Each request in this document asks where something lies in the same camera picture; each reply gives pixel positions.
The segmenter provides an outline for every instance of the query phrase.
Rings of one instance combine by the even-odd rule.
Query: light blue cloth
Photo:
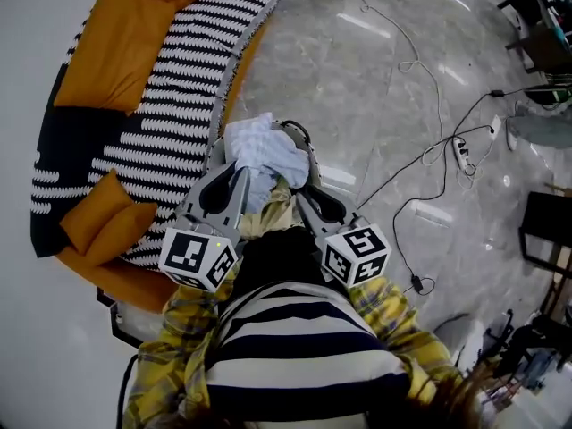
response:
[[[224,129],[226,161],[236,161],[236,169],[250,171],[247,213],[258,214],[270,198],[270,191],[282,176],[291,188],[306,184],[309,173],[308,154],[297,149],[282,130],[273,130],[272,113],[236,121]]]

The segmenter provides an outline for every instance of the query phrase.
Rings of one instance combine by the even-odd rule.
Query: gray marble floor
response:
[[[477,98],[540,81],[527,75],[517,53],[504,46],[516,36],[497,0],[367,0],[393,18],[416,44],[421,61],[439,81],[444,133]],[[416,64],[402,72],[414,52],[397,28],[361,0],[282,0],[244,81],[233,119],[271,111],[309,131],[325,181],[356,201],[367,197],[403,164],[439,139],[432,78]],[[511,114],[519,95],[487,98],[464,129]],[[414,272],[436,280],[426,297],[408,292],[423,324],[458,311],[476,312],[487,323],[515,309],[524,320],[543,298],[549,275],[520,258],[517,227],[530,190],[545,181],[568,183],[569,154],[520,141],[510,153],[501,133],[482,163],[471,190],[456,180],[449,156],[446,194],[425,205],[444,214],[406,207],[398,218],[400,244]],[[486,131],[467,135],[472,160],[490,145]],[[364,207],[391,243],[391,219],[410,197],[430,197],[442,187],[442,162],[420,163],[402,173]],[[395,247],[387,275],[402,288],[409,272]]]

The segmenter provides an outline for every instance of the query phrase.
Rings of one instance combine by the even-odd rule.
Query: yellow plaid shirt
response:
[[[216,305],[232,291],[234,275],[216,294],[180,286],[164,307],[157,341],[139,348],[138,371],[123,417],[123,429],[152,428],[173,413],[192,420],[210,404],[205,355],[218,323]],[[384,277],[349,290],[351,304],[389,351],[400,358],[411,379],[409,396],[430,401],[435,382],[458,370],[437,338],[421,331],[416,310]]]

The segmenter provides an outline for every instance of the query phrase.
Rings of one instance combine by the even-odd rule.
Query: navy and white striped shirt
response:
[[[368,410],[409,389],[401,361],[347,299],[301,282],[234,300],[206,368],[213,410],[263,427],[365,427]]]

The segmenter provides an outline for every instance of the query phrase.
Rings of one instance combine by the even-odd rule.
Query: black and white patterned cushion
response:
[[[177,12],[139,108],[128,117],[53,108],[81,32],[75,37],[48,102],[34,165],[31,237],[39,257],[69,244],[59,221],[114,168],[134,200],[159,205],[147,233],[122,256],[156,270],[174,208],[202,175],[240,55],[277,2],[197,0]]]

